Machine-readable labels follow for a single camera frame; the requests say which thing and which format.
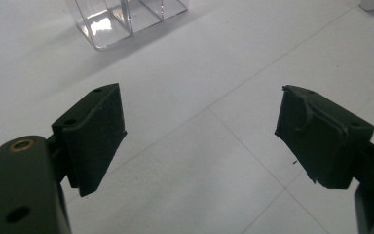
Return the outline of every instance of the white tiled floor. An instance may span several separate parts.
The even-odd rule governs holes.
[[[358,2],[190,0],[102,53],[63,0],[0,3],[0,145],[48,137],[119,82],[129,135],[95,194],[64,183],[74,233],[357,233],[357,182],[313,184],[274,131],[283,85],[374,124],[374,12]]]

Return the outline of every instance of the clear plastic container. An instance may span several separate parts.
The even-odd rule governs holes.
[[[78,28],[97,50],[187,10],[189,0],[66,0]]]

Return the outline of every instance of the transparent acrylic box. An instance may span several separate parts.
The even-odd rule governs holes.
[[[188,8],[189,0],[66,0],[78,28],[105,50]]]

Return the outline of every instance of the screw hole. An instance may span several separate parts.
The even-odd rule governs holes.
[[[6,221],[9,223],[15,223],[23,220],[29,215],[30,209],[27,206],[19,207],[9,212]]]
[[[77,120],[75,119],[69,119],[67,121],[64,122],[65,125],[73,125],[77,122]]]

